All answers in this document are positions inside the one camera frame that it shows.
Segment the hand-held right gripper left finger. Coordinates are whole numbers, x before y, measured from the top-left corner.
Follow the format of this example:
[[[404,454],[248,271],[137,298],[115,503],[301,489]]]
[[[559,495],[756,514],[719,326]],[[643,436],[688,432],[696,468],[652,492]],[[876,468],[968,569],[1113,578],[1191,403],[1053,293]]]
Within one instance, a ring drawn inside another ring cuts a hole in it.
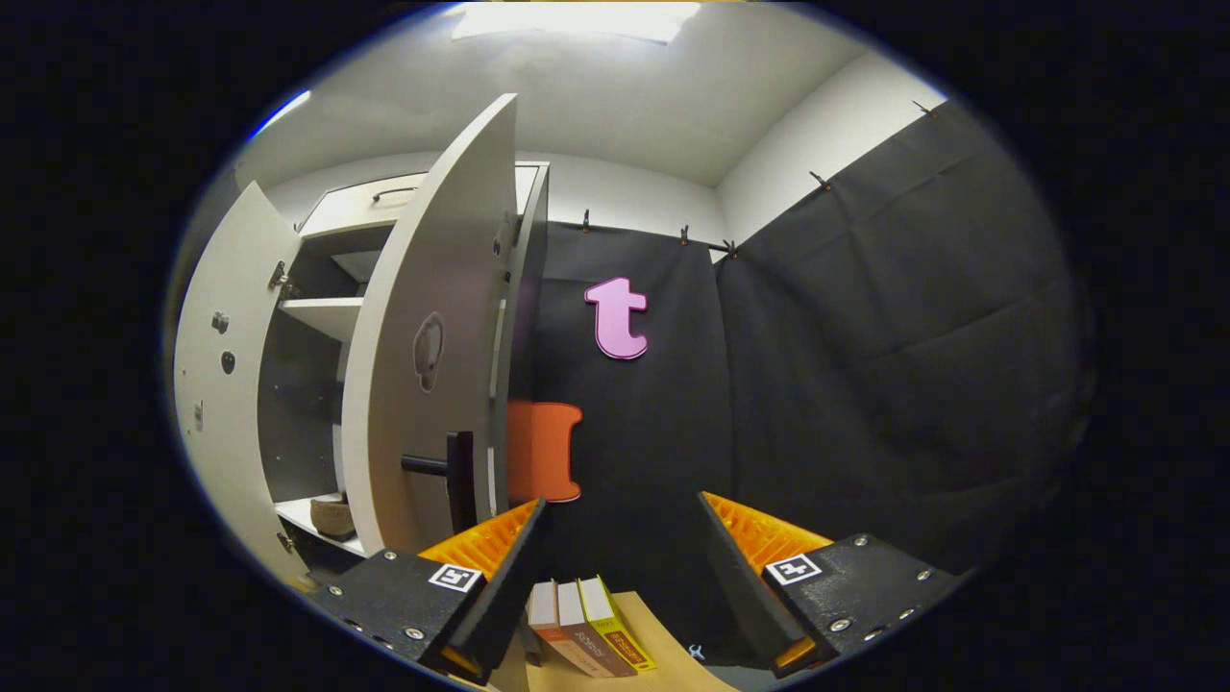
[[[305,597],[405,665],[488,683],[540,580],[549,503],[526,501],[418,553],[383,549]]]

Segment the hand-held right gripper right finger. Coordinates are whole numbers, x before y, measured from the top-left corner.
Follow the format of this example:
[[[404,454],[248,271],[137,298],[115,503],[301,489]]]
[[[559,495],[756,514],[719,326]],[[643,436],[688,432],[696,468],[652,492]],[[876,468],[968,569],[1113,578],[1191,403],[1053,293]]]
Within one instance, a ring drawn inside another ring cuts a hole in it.
[[[713,492],[696,500],[716,583],[775,678],[861,654],[966,583],[873,533],[830,540]]]

